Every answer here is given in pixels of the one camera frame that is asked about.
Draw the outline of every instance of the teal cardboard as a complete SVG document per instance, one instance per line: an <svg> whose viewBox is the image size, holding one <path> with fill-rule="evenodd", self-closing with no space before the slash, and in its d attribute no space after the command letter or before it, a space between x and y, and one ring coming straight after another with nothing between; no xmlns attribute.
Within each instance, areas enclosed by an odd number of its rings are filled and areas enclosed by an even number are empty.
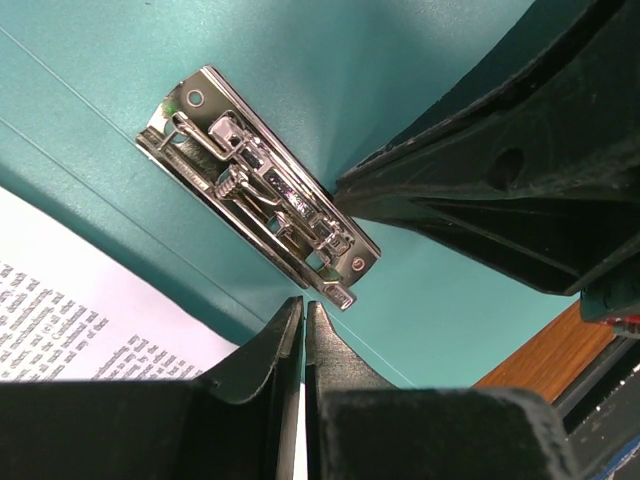
<svg viewBox="0 0 640 480"><path fill-rule="evenodd" d="M135 149L163 96L215 65L331 190L473 68L530 3L0 1L0 185L243 343L288 296L319 297ZM358 302L331 316L400 386L472 384L572 301L414 233L362 226L382 259L355 286Z"/></svg>

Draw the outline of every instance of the chrome metal mechanism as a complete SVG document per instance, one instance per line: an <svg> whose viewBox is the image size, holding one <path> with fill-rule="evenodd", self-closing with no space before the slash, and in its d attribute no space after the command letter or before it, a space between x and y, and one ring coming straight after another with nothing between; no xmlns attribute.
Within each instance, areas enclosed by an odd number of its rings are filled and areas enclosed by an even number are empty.
<svg viewBox="0 0 640 480"><path fill-rule="evenodd" d="M356 300L379 248L214 68L176 86L136 143L300 287Z"/></svg>

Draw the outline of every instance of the metal spring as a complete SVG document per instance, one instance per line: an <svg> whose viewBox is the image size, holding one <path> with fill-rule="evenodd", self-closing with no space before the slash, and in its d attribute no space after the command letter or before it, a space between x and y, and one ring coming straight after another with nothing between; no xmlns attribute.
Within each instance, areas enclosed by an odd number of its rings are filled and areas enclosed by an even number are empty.
<svg viewBox="0 0 640 480"><path fill-rule="evenodd" d="M227 178L216 185L216 196L220 199L233 196L242 186L241 183L247 180L246 176L234 167L235 165L229 166Z"/></svg>

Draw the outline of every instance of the wooden surface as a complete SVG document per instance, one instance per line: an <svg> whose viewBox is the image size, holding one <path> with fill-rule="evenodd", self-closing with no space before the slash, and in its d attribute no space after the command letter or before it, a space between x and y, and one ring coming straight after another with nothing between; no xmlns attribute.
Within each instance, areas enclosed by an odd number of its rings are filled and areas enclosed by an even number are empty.
<svg viewBox="0 0 640 480"><path fill-rule="evenodd" d="M523 387L553 402L613 339L609 328L582 323L579 310L571 305L476 386Z"/></svg>

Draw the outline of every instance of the white paper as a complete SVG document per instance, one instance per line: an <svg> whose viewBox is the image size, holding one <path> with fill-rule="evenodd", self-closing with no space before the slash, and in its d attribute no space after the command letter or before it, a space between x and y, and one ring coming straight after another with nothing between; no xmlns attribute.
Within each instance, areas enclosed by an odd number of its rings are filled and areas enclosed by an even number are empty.
<svg viewBox="0 0 640 480"><path fill-rule="evenodd" d="M192 378L235 349L0 188L0 380Z"/></svg>

